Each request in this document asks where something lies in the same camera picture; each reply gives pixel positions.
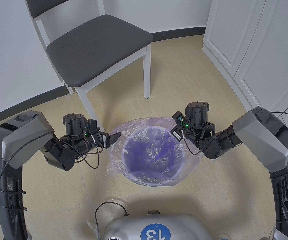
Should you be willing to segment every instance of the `black baseboard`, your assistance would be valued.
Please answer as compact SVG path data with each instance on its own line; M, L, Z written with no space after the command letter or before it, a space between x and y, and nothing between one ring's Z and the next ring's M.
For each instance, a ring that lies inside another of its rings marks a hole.
M51 101L53 99L62 97L62 96L67 95L67 94L69 94L69 92L68 92L66 86L61 86L61 87L58 87L54 90L50 90L50 91L47 91L47 92L42 93L40 95L37 95L33 98L30 98L26 101L19 103L13 107L10 107L9 109L2 111L0 113L0 121L6 119L8 117L11 117L13 115L16 115L22 111L29 110L30 108L32 108L34 106L43 104L45 102Z
M205 34L205 29L206 29L205 26L199 26L199 27L182 28L182 29L156 32L156 33L152 33L153 42L162 41L166 39L172 39L172 38L182 38L182 37L203 35Z

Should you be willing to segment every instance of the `purple plastic bag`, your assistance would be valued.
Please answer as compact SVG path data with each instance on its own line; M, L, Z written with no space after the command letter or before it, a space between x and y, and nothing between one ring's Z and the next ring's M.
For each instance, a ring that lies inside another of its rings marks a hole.
M127 122L111 134L121 132L108 150L111 175L121 172L132 182L144 186L174 186L195 168L203 153L192 155L184 141L178 142L170 130L173 118L152 117ZM192 152L198 149L187 141Z

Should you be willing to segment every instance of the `blue circle sticker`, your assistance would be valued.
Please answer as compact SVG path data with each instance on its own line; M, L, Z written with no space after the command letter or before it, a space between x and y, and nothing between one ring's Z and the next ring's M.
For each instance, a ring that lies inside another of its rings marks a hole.
M141 232L141 240L170 240L170 230L162 224L151 224Z

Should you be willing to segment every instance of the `chair seat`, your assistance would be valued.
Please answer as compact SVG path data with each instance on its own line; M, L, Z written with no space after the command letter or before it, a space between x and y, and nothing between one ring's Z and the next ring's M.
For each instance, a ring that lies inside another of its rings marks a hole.
M46 52L66 84L81 87L152 40L137 26L101 15L51 42Z

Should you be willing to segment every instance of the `wall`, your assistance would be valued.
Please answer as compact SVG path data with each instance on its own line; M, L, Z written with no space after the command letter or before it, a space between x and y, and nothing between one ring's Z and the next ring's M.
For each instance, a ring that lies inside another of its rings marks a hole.
M59 86L25 0L0 0L0 112Z
M103 0L106 14L151 33L206 26L212 0ZM96 0L71 0L43 16L50 40L97 17Z

